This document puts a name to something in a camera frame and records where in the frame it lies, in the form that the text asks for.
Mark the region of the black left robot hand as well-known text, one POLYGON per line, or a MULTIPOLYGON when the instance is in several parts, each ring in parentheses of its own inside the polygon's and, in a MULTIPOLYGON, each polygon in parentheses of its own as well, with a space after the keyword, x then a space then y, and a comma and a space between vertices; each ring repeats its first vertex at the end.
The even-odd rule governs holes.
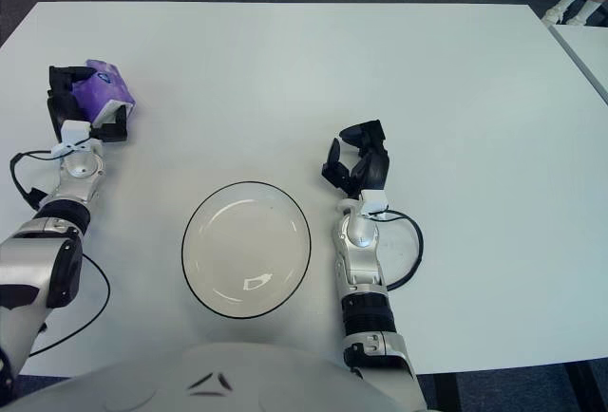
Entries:
POLYGON ((120 71, 113 64, 88 60, 83 66, 51 66, 47 108, 57 137, 66 121, 89 122, 93 137, 127 140, 127 118, 135 106, 120 71))

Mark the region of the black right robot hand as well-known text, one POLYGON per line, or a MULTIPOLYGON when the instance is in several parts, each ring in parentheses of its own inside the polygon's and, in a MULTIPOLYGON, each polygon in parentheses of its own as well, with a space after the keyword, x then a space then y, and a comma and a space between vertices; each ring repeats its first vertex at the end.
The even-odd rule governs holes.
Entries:
POLYGON ((343 129, 339 138, 358 150, 359 161, 349 170, 340 160, 340 143, 334 138, 322 165, 321 175, 349 198, 358 199, 364 190, 383 190, 390 168, 384 147, 386 139, 379 120, 359 123, 343 129))

